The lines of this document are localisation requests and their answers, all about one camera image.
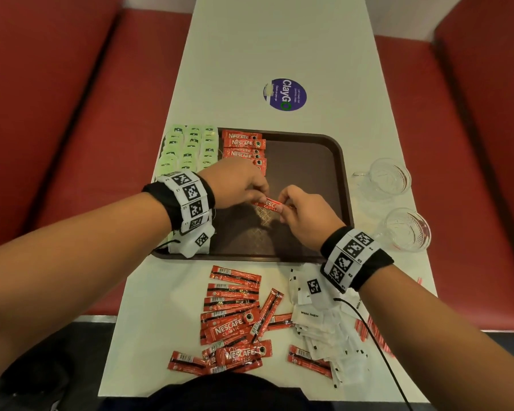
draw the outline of white wall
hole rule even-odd
[[[375,34],[431,40],[432,32],[459,0],[366,0]],[[196,0],[125,0],[135,9],[192,13]]]

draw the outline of person's left hand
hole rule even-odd
[[[212,188],[216,209],[242,202],[264,203],[268,196],[268,182],[261,170],[245,158],[224,158],[198,174]]]

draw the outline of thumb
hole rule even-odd
[[[297,213],[292,208],[290,208],[286,205],[282,205],[278,209],[280,209],[279,212],[280,212],[282,218],[284,218],[286,220],[289,227],[293,228],[299,220]]]
[[[244,195],[244,201],[245,202],[266,202],[266,196],[263,192],[256,190],[256,189],[250,189],[246,190],[246,193]]]

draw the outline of white table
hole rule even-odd
[[[276,78],[302,84],[308,100],[300,110],[276,110],[264,100],[265,84]],[[168,123],[329,135],[340,144],[349,175],[380,157],[403,159],[364,0],[198,0]],[[356,227],[373,232],[377,219],[361,210],[352,183],[349,189]],[[385,205],[383,215],[393,207],[414,208],[411,192]],[[426,252],[391,255],[436,294]],[[287,294],[289,265],[219,264],[261,274],[261,302],[271,287]],[[166,366],[173,350],[202,350],[199,313],[212,265],[150,256],[129,277],[99,395],[147,396],[191,378]],[[291,308],[284,300],[278,312]],[[292,329],[266,336],[274,355],[255,375],[299,386],[311,400],[402,400],[370,340],[369,388],[340,392],[322,375],[286,362],[288,345],[302,346]],[[425,402],[397,360],[389,360],[408,399]]]

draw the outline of glass cup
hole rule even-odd
[[[373,236],[401,251],[419,252],[430,245],[432,234],[425,218],[407,207],[393,209]]]
[[[369,172],[356,172],[362,176],[358,188],[368,200],[388,200],[406,193],[411,186],[411,174],[405,166],[391,158],[375,160]]]

